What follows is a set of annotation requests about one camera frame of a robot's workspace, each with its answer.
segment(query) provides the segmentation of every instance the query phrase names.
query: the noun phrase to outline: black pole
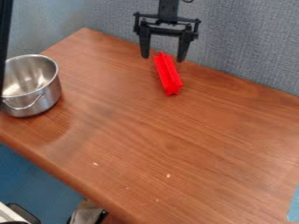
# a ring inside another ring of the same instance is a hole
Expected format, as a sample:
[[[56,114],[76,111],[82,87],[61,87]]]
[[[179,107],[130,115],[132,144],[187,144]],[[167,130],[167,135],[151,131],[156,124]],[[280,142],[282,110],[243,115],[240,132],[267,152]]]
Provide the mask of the black pole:
[[[0,0],[0,96],[3,96],[4,80],[5,80],[5,57],[7,57],[12,12],[13,12],[13,0]]]

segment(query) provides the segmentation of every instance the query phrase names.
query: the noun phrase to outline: wooden table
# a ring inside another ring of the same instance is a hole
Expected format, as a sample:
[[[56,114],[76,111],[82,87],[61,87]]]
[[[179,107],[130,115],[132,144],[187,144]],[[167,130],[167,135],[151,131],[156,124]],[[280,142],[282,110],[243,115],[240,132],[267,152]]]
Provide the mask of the wooden table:
[[[63,98],[40,116],[0,114],[0,142],[124,223],[287,223],[298,97],[191,62],[167,97],[139,46],[90,29],[43,54]]]

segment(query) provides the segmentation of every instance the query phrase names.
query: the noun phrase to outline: black robotic claw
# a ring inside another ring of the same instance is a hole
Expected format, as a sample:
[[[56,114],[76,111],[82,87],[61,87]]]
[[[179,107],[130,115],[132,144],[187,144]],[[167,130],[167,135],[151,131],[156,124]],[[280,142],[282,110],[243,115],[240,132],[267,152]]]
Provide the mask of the black robotic claw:
[[[150,56],[152,34],[179,37],[179,62],[184,61],[191,42],[199,37],[199,25],[202,21],[198,18],[178,17],[179,1],[160,0],[158,15],[135,13],[135,32],[139,35],[142,55],[144,58]],[[147,18],[155,19],[155,22],[147,22]],[[162,24],[183,25],[184,29],[162,28],[159,27]]]

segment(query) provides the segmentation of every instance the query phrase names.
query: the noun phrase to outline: bowl rim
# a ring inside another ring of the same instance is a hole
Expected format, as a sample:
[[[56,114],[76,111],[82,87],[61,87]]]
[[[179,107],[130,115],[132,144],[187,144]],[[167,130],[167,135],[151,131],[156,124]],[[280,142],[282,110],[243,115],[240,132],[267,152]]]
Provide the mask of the bowl rim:
[[[3,90],[3,96],[1,96],[3,99],[11,99],[11,98],[15,98],[15,97],[21,97],[21,96],[32,95],[32,94],[40,92],[44,88],[47,88],[52,84],[53,80],[59,76],[60,68],[59,68],[57,62],[52,58],[49,58],[48,56],[41,55],[41,54],[25,54],[25,55],[20,55],[20,56],[16,56],[16,57],[12,57],[11,59],[8,59],[5,61],[5,63],[8,63],[12,60],[19,60],[21,58],[44,58],[44,59],[47,59],[55,65],[55,75],[52,76],[52,78],[51,78],[49,82],[47,83],[47,85],[44,85],[43,87],[36,88],[32,92],[28,92],[25,94],[4,95],[4,90]]]

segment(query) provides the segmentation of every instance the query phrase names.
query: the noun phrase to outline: stainless steel bowl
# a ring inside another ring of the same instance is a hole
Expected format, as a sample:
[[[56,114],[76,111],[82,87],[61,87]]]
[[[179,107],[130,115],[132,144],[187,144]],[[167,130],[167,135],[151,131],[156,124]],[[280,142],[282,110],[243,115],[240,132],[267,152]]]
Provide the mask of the stainless steel bowl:
[[[61,97],[57,63],[47,56],[29,54],[5,62],[3,111],[16,117],[35,116]]]

